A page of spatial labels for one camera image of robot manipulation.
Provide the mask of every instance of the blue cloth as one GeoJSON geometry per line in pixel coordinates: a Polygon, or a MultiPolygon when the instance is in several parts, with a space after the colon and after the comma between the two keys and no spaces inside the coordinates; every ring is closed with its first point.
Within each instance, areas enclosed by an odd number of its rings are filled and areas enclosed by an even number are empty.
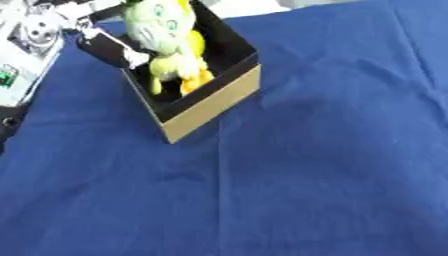
{"type": "Polygon", "coordinates": [[[228,20],[261,92],[175,145],[69,41],[0,158],[0,254],[447,255],[445,2],[228,20]]]}

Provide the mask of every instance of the orange plush part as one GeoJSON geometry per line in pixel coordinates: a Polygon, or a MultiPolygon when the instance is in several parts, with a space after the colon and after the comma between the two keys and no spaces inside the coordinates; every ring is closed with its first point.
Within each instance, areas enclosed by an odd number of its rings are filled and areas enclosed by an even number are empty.
{"type": "Polygon", "coordinates": [[[193,92],[194,90],[213,80],[213,78],[214,76],[212,72],[208,71],[207,69],[201,69],[199,71],[199,76],[190,80],[182,81],[182,85],[180,88],[182,95],[187,95],[193,92]]]}

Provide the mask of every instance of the yellow plush toy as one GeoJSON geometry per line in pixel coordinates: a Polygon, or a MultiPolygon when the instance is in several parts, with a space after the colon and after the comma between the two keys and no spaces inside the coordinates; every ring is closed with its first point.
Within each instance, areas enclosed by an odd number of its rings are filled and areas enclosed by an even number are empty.
{"type": "Polygon", "coordinates": [[[162,92],[162,82],[176,77],[182,79],[182,95],[213,79],[202,58],[205,40],[193,30],[196,15],[188,0],[134,0],[125,21],[131,39],[158,53],[149,64],[153,94],[162,92]]]}

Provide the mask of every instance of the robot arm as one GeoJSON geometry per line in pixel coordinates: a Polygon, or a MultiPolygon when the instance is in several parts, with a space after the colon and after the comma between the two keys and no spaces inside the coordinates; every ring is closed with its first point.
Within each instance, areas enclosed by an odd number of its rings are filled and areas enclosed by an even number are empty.
{"type": "Polygon", "coordinates": [[[101,28],[93,27],[89,18],[124,4],[125,0],[95,0],[83,4],[68,2],[57,6],[56,11],[62,17],[64,29],[81,33],[77,40],[79,49],[112,66],[134,69],[148,63],[150,55],[136,52],[101,28]]]}
{"type": "Polygon", "coordinates": [[[62,33],[80,33],[81,50],[116,67],[135,68],[150,58],[93,26],[105,12],[117,13],[125,0],[67,1],[0,0],[0,153],[58,59],[62,33]]]}

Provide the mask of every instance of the cardboard box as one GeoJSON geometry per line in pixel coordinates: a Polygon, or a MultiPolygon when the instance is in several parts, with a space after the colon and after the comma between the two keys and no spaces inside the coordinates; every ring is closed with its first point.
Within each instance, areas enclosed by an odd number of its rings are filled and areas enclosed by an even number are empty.
{"type": "Polygon", "coordinates": [[[148,92],[148,66],[123,69],[129,84],[170,143],[175,143],[214,117],[256,92],[260,85],[257,51],[199,1],[192,1],[195,29],[206,39],[204,59],[215,79],[181,97],[179,82],[164,84],[166,91],[148,92]]]}

